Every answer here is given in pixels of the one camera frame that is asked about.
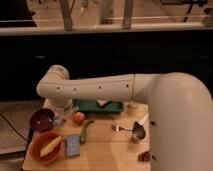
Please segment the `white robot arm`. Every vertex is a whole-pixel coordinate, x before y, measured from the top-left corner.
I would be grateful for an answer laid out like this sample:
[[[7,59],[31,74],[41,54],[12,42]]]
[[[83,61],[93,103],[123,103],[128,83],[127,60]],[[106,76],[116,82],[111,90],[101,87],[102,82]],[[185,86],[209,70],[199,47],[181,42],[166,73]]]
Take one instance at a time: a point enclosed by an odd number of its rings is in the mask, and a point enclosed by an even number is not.
[[[146,104],[151,171],[213,171],[213,97],[198,78],[181,72],[72,80],[51,66],[37,94],[60,109],[73,99]]]

